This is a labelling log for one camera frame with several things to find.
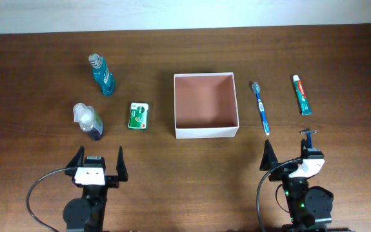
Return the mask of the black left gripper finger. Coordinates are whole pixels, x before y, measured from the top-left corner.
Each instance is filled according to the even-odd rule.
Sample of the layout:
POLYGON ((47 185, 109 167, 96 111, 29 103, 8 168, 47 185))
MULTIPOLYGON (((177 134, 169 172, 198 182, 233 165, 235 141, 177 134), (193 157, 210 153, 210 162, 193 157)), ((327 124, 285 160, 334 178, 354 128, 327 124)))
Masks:
POLYGON ((118 177, 119 182, 128 181, 128 171, 125 165, 122 146, 119 147, 119 151, 118 151, 116 171, 117 171, 117 177, 118 177))
POLYGON ((81 146, 76 155, 71 159, 71 161, 66 165, 65 175, 74 176, 78 168, 83 166, 85 147, 81 146))

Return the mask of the clear purple sanitizer bottle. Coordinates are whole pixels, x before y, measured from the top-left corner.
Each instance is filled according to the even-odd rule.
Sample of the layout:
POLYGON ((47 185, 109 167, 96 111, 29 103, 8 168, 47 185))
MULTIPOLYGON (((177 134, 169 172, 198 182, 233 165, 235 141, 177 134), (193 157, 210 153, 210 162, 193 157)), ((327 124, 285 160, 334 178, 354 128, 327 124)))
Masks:
POLYGON ((79 127, 93 141, 102 139, 103 137, 103 122, 92 106, 87 106, 83 103, 77 103, 73 107, 74 122, 79 124, 79 127))

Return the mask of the green red toothpaste tube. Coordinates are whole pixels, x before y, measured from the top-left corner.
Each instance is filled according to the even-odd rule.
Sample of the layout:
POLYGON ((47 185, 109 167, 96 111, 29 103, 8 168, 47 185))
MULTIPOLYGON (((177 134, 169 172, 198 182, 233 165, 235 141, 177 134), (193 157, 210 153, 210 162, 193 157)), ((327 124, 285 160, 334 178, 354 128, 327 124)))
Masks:
POLYGON ((294 88, 296 90, 296 95, 297 95, 297 99, 298 99, 298 102, 299 102, 299 107, 300 107, 300 110, 301 110, 301 114, 302 115, 311 115, 312 110, 311 110, 310 105, 308 103, 308 99, 306 97, 306 94, 305 94, 305 91, 304 91, 304 88, 303 88, 303 85, 302 85, 302 82, 301 82, 299 76, 298 75, 293 75, 292 79, 293 79, 294 88))

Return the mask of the teal mouthwash bottle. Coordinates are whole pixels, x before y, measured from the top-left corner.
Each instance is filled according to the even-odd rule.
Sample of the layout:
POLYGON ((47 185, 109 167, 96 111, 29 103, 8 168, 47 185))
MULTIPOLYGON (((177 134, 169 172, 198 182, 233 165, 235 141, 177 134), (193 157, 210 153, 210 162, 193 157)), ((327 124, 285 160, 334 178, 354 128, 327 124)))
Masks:
POLYGON ((93 53, 88 57, 88 60, 92 66, 93 78, 101 88, 103 95, 113 94, 115 79, 113 74, 109 72, 105 58, 93 53))

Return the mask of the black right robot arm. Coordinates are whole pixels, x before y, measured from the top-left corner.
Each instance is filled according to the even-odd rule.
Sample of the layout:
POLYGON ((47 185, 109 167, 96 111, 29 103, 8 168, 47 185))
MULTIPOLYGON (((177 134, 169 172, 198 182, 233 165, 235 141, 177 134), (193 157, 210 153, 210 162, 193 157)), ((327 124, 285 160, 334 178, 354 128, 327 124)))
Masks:
POLYGON ((260 180, 256 193, 256 211, 261 230, 265 230, 260 213, 260 192, 263 182, 280 181, 290 215, 290 224, 281 231, 327 231, 332 222, 334 194, 321 186, 309 186, 308 180, 316 176, 325 163, 323 152, 313 148, 306 139, 301 141, 301 155, 279 162, 269 140, 265 140, 260 170, 266 173, 260 180))

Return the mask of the blue white toothbrush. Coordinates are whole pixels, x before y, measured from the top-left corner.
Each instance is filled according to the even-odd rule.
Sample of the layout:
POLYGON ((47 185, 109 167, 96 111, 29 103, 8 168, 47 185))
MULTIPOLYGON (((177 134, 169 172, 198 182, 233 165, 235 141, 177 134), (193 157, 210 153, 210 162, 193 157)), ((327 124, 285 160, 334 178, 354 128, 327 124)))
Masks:
POLYGON ((267 118, 266 118, 266 115, 265 115, 265 108, 263 106, 263 103, 262 103, 262 100, 261 100, 261 97, 260 97, 261 88, 260 88, 260 86, 257 82, 254 82, 252 84, 252 89, 253 89, 253 91, 256 95, 256 98, 257 98, 257 105, 258 105, 258 108, 259 108, 259 112, 261 114, 263 129, 265 131, 265 134, 267 136, 269 136, 270 135, 270 127, 268 125, 268 121, 267 121, 267 118))

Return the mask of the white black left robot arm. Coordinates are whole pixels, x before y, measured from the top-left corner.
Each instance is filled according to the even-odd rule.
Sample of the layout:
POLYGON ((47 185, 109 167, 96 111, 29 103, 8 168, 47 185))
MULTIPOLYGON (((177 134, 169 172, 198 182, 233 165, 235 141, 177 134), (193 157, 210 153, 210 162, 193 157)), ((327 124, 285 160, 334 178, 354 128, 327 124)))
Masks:
POLYGON ((128 180, 123 149, 117 154, 116 175, 106 175, 104 157, 85 157, 85 148, 80 147, 67 164, 65 175, 83 190, 82 196, 71 200, 63 210, 67 231, 102 231, 110 188, 119 188, 120 182, 128 180))

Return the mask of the white cardboard box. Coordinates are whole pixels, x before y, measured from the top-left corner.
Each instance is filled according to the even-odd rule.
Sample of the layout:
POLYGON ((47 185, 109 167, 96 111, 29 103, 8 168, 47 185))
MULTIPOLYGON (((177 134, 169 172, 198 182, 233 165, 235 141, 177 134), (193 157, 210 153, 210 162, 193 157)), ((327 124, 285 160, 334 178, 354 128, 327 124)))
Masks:
POLYGON ((239 112, 234 74, 175 74, 174 128, 177 139, 235 137, 239 112))

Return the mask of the green white soap packet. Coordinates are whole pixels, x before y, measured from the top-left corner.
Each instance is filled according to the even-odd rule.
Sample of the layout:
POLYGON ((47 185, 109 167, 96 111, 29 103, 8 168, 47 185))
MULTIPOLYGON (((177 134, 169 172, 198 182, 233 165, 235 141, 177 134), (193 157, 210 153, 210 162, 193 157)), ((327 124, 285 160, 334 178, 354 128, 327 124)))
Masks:
POLYGON ((130 118, 128 128, 131 130, 146 130, 148 126, 149 105, 147 103, 133 102, 130 105, 130 118))

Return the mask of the blue disposable razor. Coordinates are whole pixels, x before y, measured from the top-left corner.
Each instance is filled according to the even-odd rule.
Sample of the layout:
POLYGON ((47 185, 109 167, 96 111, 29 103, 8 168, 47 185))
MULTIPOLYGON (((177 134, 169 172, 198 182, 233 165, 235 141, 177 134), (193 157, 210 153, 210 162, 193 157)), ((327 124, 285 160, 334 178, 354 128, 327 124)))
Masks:
POLYGON ((308 148, 313 148, 313 143, 312 143, 312 134, 316 134, 316 130, 310 130, 310 129, 305 129, 301 130, 300 134, 306 135, 306 143, 308 145, 308 148))

